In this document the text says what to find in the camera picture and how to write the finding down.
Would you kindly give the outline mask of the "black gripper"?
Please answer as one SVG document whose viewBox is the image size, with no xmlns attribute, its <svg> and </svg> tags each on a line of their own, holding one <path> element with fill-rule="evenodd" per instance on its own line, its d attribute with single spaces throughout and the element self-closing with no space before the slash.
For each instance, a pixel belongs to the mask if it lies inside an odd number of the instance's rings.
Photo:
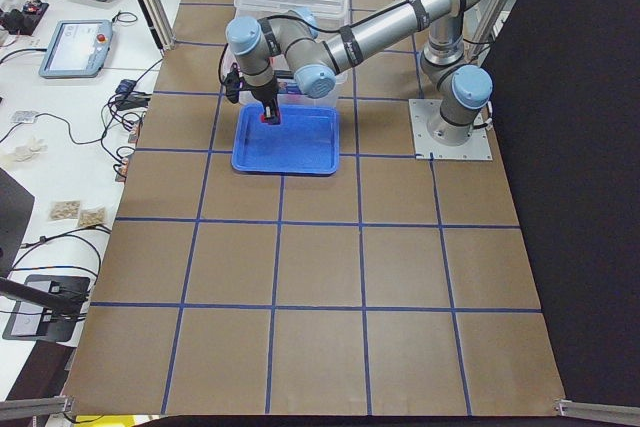
<svg viewBox="0 0 640 427">
<path fill-rule="evenodd" d="M 278 116 L 281 119 L 277 103 L 278 83 L 276 79 L 270 79 L 266 84 L 250 86 L 253 97 L 263 104 L 263 114 L 266 117 Z"/>
</svg>

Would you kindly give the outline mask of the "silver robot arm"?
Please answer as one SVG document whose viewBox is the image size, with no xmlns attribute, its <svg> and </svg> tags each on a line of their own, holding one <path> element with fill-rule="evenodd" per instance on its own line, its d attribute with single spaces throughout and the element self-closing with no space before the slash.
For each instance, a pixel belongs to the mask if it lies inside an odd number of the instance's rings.
<svg viewBox="0 0 640 427">
<path fill-rule="evenodd" d="M 340 27 L 327 40 L 318 40 L 320 29 L 307 8 L 261 19 L 237 17 L 226 27 L 235 62 L 220 82 L 233 103 L 241 91 L 250 91 L 263 106 L 264 122 L 277 125 L 279 86 L 272 58 L 284 56 L 301 93 L 317 99 L 334 88 L 338 74 L 416 32 L 428 31 L 421 68 L 443 97 L 427 122 L 428 133 L 440 144 L 460 146 L 480 129 L 476 119 L 493 90 L 484 69 L 462 60 L 464 14 L 479 1 L 396 0 Z"/>
</svg>

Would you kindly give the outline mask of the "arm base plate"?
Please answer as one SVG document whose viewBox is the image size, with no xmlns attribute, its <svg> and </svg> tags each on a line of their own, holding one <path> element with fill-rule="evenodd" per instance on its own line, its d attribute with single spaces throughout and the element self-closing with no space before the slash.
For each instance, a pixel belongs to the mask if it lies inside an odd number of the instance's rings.
<svg viewBox="0 0 640 427">
<path fill-rule="evenodd" d="M 419 160 L 492 161 L 488 128 L 477 113 L 468 126 L 454 126 L 441 117 L 440 99 L 410 99 L 409 116 L 414 157 Z"/>
</svg>

